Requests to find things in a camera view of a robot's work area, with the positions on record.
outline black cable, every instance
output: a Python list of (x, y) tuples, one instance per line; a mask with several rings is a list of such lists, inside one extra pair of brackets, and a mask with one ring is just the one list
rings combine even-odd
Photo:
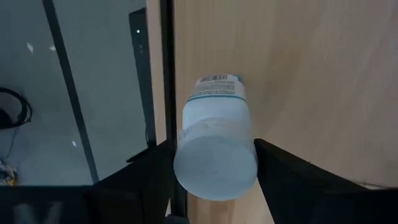
[(17, 136), (18, 130), (19, 130), (19, 127), (15, 128), (14, 134), (12, 135), (10, 148), (8, 149), (7, 155), (1, 159), (2, 161), (8, 160), (8, 157), (11, 154), (12, 148), (14, 147), (14, 141), (15, 141), (15, 137)]
[(0, 129), (16, 128), (32, 120), (33, 110), (29, 102), (24, 98), (24, 96), (5, 87), (0, 87), (0, 93), (5, 93), (17, 98), (17, 100), (21, 104), (21, 112), (18, 114), (17, 121), (15, 122), (12, 122), (10, 120), (10, 116), (4, 110), (2, 111), (3, 113), (1, 118), (3, 119), (3, 122), (4, 119), (8, 120), (8, 122), (6, 122), (5, 124), (0, 123)]

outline black metal frame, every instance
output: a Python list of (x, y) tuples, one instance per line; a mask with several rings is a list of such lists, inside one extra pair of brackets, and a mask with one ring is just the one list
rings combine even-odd
[(154, 99), (150, 75), (149, 40), (146, 8), (129, 14), (130, 33), (136, 59), (139, 90), (144, 111), (147, 147), (156, 145)]
[(397, 223), (397, 189), (369, 190), (262, 139), (257, 177), (275, 224)]
[(161, 224), (173, 182), (175, 142), (164, 141), (86, 194), (90, 223)]
[[(164, 100), (166, 138), (177, 140), (177, 105), (175, 102), (175, 57), (174, 57), (174, 2), (160, 0), (160, 24), (162, 31), (162, 55), (164, 73)], [(187, 192), (174, 178), (170, 199), (172, 215), (187, 217)]]

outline plastic bottle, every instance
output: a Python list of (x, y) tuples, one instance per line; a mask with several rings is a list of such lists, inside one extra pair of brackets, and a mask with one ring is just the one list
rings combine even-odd
[(187, 191), (209, 200), (236, 199), (253, 187), (257, 157), (240, 76), (196, 82), (183, 109), (174, 170)]

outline bottle label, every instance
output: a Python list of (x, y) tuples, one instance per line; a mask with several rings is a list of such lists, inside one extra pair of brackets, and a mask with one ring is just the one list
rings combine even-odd
[(212, 75), (199, 79), (188, 101), (209, 97), (228, 97), (245, 100), (244, 86), (240, 75)]

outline barcode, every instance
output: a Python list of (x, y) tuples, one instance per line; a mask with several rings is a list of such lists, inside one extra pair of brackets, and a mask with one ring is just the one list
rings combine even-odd
[(213, 75), (209, 77), (203, 77), (200, 82), (208, 82), (208, 81), (215, 81), (215, 80), (227, 80), (228, 75)]

